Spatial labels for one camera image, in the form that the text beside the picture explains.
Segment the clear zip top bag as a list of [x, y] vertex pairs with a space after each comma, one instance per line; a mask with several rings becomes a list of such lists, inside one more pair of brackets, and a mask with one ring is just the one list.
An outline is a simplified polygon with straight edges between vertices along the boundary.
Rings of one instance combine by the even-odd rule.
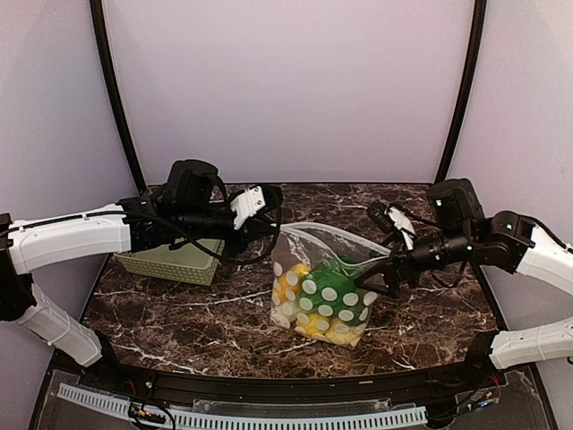
[[331, 225], [282, 225], [271, 253], [270, 320], [308, 339], [355, 348], [378, 298], [358, 278], [389, 254], [387, 247]]

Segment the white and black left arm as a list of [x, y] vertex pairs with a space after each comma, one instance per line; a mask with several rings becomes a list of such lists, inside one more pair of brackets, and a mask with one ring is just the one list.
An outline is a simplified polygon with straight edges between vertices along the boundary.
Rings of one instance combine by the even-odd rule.
[[143, 198], [124, 199], [102, 208], [34, 221], [1, 216], [1, 319], [34, 332], [79, 366], [108, 391], [126, 383], [125, 369], [115, 362], [107, 338], [87, 328], [55, 304], [33, 279], [33, 272], [51, 265], [92, 259], [104, 254], [142, 252], [176, 240], [201, 246], [219, 239], [242, 252], [251, 242], [275, 237], [278, 223], [266, 218], [279, 204], [263, 197], [243, 211], [242, 194], [229, 204], [212, 203], [200, 211], [157, 204]]

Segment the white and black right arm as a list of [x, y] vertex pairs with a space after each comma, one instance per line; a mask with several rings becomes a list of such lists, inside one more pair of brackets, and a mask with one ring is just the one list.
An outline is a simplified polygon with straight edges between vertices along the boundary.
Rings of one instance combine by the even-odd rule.
[[[432, 185], [426, 198], [434, 232], [422, 237], [403, 228], [412, 217], [399, 207], [376, 202], [369, 216], [386, 232], [402, 234], [389, 255], [377, 257], [354, 274], [356, 284], [396, 297], [403, 284], [415, 286], [424, 272], [469, 262], [508, 275], [536, 280], [566, 295], [572, 293], [572, 246], [540, 220], [500, 211], [486, 217], [470, 180], [447, 179]], [[572, 358], [572, 320], [521, 330], [481, 332], [457, 370], [458, 382], [478, 387], [497, 370], [558, 358]]]

